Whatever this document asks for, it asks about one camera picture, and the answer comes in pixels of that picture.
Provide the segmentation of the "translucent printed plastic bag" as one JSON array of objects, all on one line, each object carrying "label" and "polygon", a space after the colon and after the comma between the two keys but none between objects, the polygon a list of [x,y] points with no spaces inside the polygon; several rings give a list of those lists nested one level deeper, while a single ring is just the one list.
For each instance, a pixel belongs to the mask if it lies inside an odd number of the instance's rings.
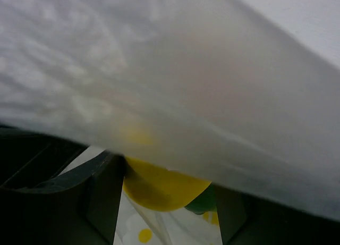
[{"label": "translucent printed plastic bag", "polygon": [[1,121],[339,219],[339,0],[1,0]]}]

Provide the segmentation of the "yellow fake lemon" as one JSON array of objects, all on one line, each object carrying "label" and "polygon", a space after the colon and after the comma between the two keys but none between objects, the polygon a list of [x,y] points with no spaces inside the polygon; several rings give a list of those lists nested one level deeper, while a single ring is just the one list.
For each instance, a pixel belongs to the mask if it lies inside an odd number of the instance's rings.
[{"label": "yellow fake lemon", "polygon": [[125,194],[136,204],[158,212],[187,206],[202,194],[211,181],[170,171],[127,157],[123,181]]}]

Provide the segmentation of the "green fake lime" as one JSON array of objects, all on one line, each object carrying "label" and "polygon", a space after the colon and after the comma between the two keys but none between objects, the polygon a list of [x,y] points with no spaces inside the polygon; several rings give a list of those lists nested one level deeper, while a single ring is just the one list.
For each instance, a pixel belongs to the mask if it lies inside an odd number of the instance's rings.
[{"label": "green fake lime", "polygon": [[211,184],[201,194],[199,194],[194,200],[192,200],[185,209],[196,215],[203,215],[206,212],[216,212],[216,198],[214,186]]}]

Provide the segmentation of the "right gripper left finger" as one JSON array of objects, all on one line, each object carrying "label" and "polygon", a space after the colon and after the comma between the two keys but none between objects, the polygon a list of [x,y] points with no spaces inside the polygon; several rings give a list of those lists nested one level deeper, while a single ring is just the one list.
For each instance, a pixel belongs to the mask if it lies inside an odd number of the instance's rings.
[{"label": "right gripper left finger", "polygon": [[86,148],[1,126],[1,244],[113,244],[125,160],[103,151],[67,171]]}]

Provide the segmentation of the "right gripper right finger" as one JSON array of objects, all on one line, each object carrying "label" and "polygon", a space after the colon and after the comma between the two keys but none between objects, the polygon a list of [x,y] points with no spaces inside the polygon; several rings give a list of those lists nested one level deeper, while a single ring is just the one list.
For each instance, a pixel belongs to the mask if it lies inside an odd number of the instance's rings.
[{"label": "right gripper right finger", "polygon": [[339,223],[214,186],[223,244],[339,244]]}]

